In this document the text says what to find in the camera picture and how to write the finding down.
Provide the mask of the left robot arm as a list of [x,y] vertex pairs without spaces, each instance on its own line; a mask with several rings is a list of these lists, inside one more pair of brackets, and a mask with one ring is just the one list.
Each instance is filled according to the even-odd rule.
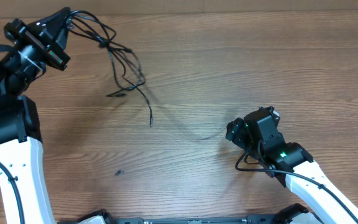
[[64,70],[70,8],[30,24],[4,26],[0,44],[0,189],[8,223],[54,223],[43,172],[43,141],[34,101],[25,95],[48,67]]

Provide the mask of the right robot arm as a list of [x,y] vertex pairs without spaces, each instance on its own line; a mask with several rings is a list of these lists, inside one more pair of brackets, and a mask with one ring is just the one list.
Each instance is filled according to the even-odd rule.
[[274,223],[358,223],[358,208],[328,179],[313,156],[278,130],[280,115],[272,106],[236,118],[226,139],[243,149],[238,162],[251,157],[264,172],[306,203],[280,212]]

